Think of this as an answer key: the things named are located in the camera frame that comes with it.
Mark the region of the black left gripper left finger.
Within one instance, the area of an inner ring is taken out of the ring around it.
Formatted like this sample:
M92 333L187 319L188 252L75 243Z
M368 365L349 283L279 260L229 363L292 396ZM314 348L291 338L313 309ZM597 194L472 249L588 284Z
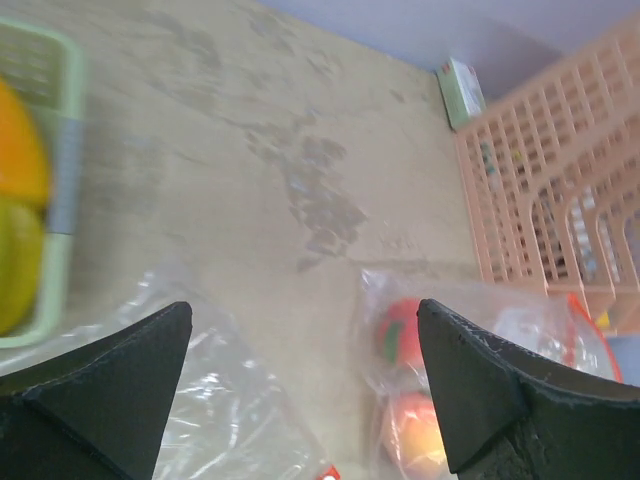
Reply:
M4 479L150 479L192 333L174 302L1 379Z

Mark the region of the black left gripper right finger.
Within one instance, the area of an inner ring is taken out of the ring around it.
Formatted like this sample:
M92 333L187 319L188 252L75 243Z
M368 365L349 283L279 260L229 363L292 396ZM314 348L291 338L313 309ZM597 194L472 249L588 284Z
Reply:
M420 342L448 467L461 479L636 479L639 390L538 359L514 370L433 300Z

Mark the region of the fake peach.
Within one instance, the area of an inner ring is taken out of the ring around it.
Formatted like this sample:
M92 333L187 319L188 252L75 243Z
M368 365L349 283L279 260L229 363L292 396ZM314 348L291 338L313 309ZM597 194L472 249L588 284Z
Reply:
M381 356L393 366L424 366L418 332L418 309L421 300L404 297L393 302L376 330Z
M391 397L382 415L381 440L391 461L413 479L437 479L446 454L432 399L422 393Z

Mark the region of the clear zip bag orange seal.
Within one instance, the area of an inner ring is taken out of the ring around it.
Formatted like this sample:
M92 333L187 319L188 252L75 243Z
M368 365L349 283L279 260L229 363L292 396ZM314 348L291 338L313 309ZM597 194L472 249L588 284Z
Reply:
M191 305L193 329L154 478L340 478L233 316L179 264L146 272L125 302L62 334L58 348L98 340L175 301Z

